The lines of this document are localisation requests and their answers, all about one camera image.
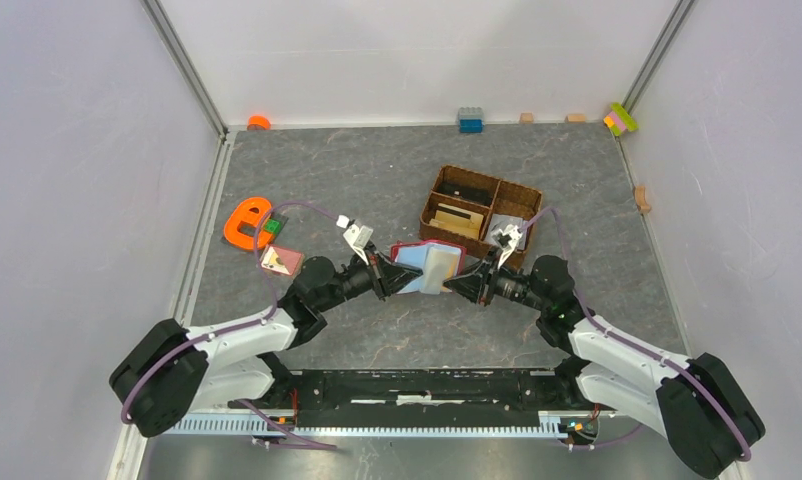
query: metal corner post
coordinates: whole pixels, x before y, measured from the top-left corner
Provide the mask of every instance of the metal corner post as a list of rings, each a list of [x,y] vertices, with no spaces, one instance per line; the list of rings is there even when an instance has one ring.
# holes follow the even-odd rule
[[[213,127],[213,130],[215,130],[219,138],[224,139],[228,132],[227,125],[224,123],[224,120],[222,120],[209,92],[207,92],[207,89],[204,87],[204,83],[201,81],[198,71],[195,70],[195,66],[192,65],[192,60],[189,59],[189,54],[186,53],[183,43],[180,42],[180,37],[177,36],[177,32],[168,19],[168,15],[166,15],[162,4],[159,0],[140,1],[145,11],[148,12],[148,16],[151,17],[151,22],[160,34],[160,38],[162,38],[168,52],[174,59],[178,70],[180,70],[181,75],[183,75],[183,78],[186,80],[186,83],[189,84],[189,88],[198,100],[201,109],[204,111],[204,115],[210,122],[210,126]]]
[[[651,77],[654,76],[657,66],[660,65],[663,57],[666,56],[669,45],[672,44],[672,41],[678,34],[678,30],[680,30],[681,25],[683,25],[684,20],[686,20],[695,3],[696,0],[678,0],[678,3],[675,4],[675,8],[672,9],[669,19],[666,20],[666,24],[663,26],[663,30],[660,31],[660,35],[654,42],[654,46],[651,47],[651,51],[645,59],[645,63],[643,63],[642,68],[640,68],[637,78],[634,80],[634,84],[631,85],[631,89],[628,90],[628,94],[625,95],[625,99],[622,101],[622,106],[625,107],[625,110],[628,112],[633,111],[645,91],[646,86],[648,86],[648,82],[651,80]]]

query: stacked toy blocks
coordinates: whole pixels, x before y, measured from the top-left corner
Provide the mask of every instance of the stacked toy blocks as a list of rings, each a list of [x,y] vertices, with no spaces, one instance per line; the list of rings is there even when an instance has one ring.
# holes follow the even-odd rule
[[[457,111],[457,123],[460,133],[481,133],[483,131],[483,109],[480,107],[462,107]]]

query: orange wooden block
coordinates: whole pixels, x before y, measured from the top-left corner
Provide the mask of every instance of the orange wooden block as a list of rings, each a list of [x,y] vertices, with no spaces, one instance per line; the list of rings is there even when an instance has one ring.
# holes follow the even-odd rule
[[[269,128],[271,128],[271,122],[266,117],[254,115],[248,119],[248,130],[268,130]]]
[[[634,200],[637,202],[637,210],[643,215],[651,211],[651,205],[645,200],[645,185],[634,187]]]
[[[251,244],[254,242],[254,231],[260,224],[260,219],[269,210],[271,210],[271,202],[263,197],[251,197],[244,200],[224,224],[224,238],[235,247],[253,252],[254,247]],[[257,239],[257,248],[262,250],[273,238],[274,235],[271,232],[261,231],[260,237]]]

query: orange toy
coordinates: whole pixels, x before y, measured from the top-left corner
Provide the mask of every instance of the orange toy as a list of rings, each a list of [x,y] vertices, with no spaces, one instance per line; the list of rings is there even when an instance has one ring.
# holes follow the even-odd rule
[[[251,197],[244,200],[224,224],[224,238],[235,247],[253,252],[254,248],[251,243],[254,241],[254,230],[260,224],[260,219],[269,210],[271,210],[271,202],[263,197]],[[244,233],[243,228],[250,229],[251,234]],[[257,248],[262,250],[273,238],[274,234],[262,230],[257,239]]]
[[[271,128],[271,122],[266,117],[254,115],[248,119],[248,130],[268,130],[269,128]]]

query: robotic arm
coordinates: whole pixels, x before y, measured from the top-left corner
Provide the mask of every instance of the robotic arm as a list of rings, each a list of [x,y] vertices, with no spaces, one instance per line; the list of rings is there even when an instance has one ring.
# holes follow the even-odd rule
[[[214,326],[184,329],[174,319],[154,326],[110,376],[122,402],[135,397],[128,413],[143,436],[165,432],[190,411],[260,398],[273,385],[285,391],[289,372],[274,352],[315,337],[327,325],[322,312],[368,291],[384,300],[422,274],[377,251],[368,227],[347,219],[339,225],[355,252],[341,271],[325,257],[312,257],[280,301],[263,312]],[[537,311],[542,337],[571,355],[555,375],[574,401],[607,405],[650,427],[706,478],[721,473],[763,437],[762,421],[716,357],[693,360],[613,327],[579,301],[562,258],[539,257],[527,274],[503,266],[520,236],[515,227],[496,232],[498,246],[444,285],[482,306],[497,295]],[[166,357],[161,368],[154,368]],[[674,365],[686,366],[685,371]],[[707,395],[688,378],[697,379]]]

